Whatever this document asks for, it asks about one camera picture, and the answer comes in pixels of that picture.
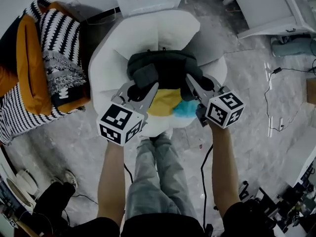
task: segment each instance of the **marble floor tile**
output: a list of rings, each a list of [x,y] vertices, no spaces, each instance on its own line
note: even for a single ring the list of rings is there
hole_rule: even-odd
[[[223,46],[228,66],[225,84],[235,90],[246,103],[240,121],[230,128],[240,182],[246,180],[250,183],[251,194],[262,187],[275,199],[286,185],[278,175],[287,150],[300,138],[308,125],[316,127],[315,107],[305,103],[305,79],[314,75],[284,70],[272,77],[272,90],[267,93],[269,114],[274,117],[273,125],[278,126],[277,121],[282,117],[287,128],[282,132],[274,130],[272,137],[268,138],[269,119],[264,93],[269,88],[269,82],[265,68],[274,70],[281,66],[307,70],[312,66],[314,58],[304,55],[273,57],[268,36],[238,39],[236,33],[245,30],[247,23],[241,12],[226,10],[238,9],[236,4],[225,7],[221,0],[183,0],[179,8],[208,22],[220,37],[219,45]],[[83,24],[80,34],[88,57],[120,18],[121,14],[117,13],[116,17],[101,20],[99,25]],[[28,169],[34,176],[40,189],[39,194],[47,189],[53,176],[62,178],[63,171],[70,169],[79,183],[76,194],[97,200],[97,187],[107,142],[97,134],[96,118],[93,105],[88,103],[84,112],[73,113],[23,134],[5,148],[17,169]],[[175,129],[171,140],[179,152],[190,197],[197,218],[202,223],[204,193],[200,168],[212,144],[212,133],[209,127],[202,128],[196,119],[186,128]],[[133,138],[124,150],[125,164],[133,175],[138,143],[137,138]],[[220,234],[223,222],[218,211],[213,209],[212,163],[211,152],[204,167],[207,189],[206,222],[213,224],[215,234]],[[125,179],[127,192],[131,184],[127,172]],[[78,197],[70,200],[66,211],[73,226],[95,218],[97,206]]]

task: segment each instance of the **white bean bag chair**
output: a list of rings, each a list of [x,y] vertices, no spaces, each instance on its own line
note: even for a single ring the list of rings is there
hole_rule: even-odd
[[[91,100],[96,112],[103,115],[102,111],[111,97],[129,81],[127,63],[133,54],[148,49],[162,50],[163,47],[167,50],[183,50],[199,30],[200,22],[192,14],[182,10],[138,15],[116,23],[94,51],[89,64]],[[211,63],[199,63],[199,66],[219,83],[224,83],[227,66],[223,57]],[[194,118],[180,118],[175,115],[149,115],[142,135],[156,137],[169,128],[186,127],[193,120]]]

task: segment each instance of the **black shirt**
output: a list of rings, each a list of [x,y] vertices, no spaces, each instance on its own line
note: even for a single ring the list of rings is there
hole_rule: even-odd
[[[251,217],[251,212],[243,203],[231,206],[223,219],[225,232],[222,236],[274,236],[273,231],[264,229],[263,224]],[[63,234],[63,237],[105,236],[119,237],[119,227],[111,219],[97,218],[76,226]],[[203,228],[192,217],[179,214],[160,213],[135,216],[125,222],[122,237],[205,237]]]

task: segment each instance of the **black pants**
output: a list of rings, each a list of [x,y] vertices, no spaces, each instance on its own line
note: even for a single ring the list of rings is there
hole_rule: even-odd
[[[68,222],[61,215],[75,191],[70,183],[62,185],[56,182],[40,196],[32,215],[37,234],[52,233],[53,228],[54,234],[57,235],[67,229]]]

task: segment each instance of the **cable connector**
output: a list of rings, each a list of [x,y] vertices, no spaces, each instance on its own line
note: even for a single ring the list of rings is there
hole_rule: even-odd
[[[277,69],[273,70],[272,74],[277,74],[281,71],[282,71],[282,68],[277,68]]]

